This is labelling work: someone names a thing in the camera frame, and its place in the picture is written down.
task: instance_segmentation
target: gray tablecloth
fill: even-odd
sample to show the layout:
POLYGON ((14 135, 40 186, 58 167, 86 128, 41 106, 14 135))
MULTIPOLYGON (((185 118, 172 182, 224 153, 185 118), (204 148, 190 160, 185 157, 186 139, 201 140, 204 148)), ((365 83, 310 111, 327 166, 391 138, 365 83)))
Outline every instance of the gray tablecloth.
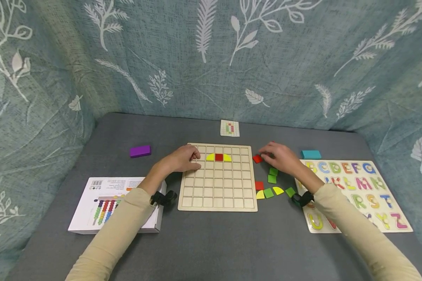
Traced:
MULTIPOLYGON (((144 176, 163 156, 187 142, 252 146, 287 144, 297 155, 317 149, 323 159, 374 160, 356 133, 240 124, 241 137, 221 137, 219 121, 111 113, 93 132, 77 163, 28 242, 9 280, 64 280, 92 235, 68 232, 89 177, 144 176), (129 148, 151 145, 152 155, 130 159, 129 148)), ((267 184, 269 166, 254 165, 267 184)), ((167 179, 179 192, 181 174, 167 179)), ((280 173, 277 186, 294 186, 280 173)), ((341 234, 311 234, 287 196, 258 201, 257 213, 182 212, 164 209, 159 234, 139 234, 111 280, 371 280, 367 267, 341 234)), ((388 238, 422 275, 422 246, 413 233, 388 238)))

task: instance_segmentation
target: green block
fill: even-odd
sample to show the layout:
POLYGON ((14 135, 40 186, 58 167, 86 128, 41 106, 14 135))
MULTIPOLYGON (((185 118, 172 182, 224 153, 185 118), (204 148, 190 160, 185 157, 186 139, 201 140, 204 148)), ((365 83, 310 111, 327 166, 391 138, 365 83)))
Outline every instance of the green block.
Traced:
POLYGON ((268 183, 277 183, 277 176, 274 176, 274 175, 268 175, 268 177, 267 177, 267 182, 268 183))
POLYGON ((266 196, 266 199, 274 197, 274 193, 272 192, 272 189, 265 189, 264 196, 266 196))
POLYGON ((278 175, 278 170, 276 168, 270 168, 270 170, 268 171, 268 174, 271 174, 273 176, 277 176, 278 175))
POLYGON ((292 187, 289 187, 288 189, 286 189, 285 192, 289 196, 289 198, 292 198, 293 195, 295 194, 295 190, 292 187))

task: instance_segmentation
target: white box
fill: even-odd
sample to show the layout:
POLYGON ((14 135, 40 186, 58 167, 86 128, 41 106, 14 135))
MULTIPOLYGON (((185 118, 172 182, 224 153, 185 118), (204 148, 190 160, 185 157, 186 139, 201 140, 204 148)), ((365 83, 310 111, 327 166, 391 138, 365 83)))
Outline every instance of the white box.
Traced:
MULTIPOLYGON (((120 201, 143 179, 144 177, 89 178, 68 230, 78 234, 98 233, 120 201)), ((163 181, 158 191, 166 194, 166 189, 167 184, 163 181)), ((163 206, 157 205, 138 233, 159 233, 162 218, 163 206)))

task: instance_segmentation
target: blue block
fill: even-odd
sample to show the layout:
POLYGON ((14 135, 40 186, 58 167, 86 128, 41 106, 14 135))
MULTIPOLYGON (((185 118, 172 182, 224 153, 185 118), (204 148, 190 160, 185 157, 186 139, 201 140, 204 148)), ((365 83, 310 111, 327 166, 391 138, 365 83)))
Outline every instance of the blue block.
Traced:
POLYGON ((302 150, 303 159, 322 159, 318 150, 302 150))

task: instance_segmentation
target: barcode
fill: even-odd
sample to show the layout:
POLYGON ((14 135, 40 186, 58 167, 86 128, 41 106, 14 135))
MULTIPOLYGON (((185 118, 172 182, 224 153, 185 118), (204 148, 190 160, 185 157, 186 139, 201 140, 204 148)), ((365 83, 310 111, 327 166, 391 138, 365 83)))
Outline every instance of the barcode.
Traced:
POLYGON ((91 185, 102 185, 102 180, 92 181, 91 185))

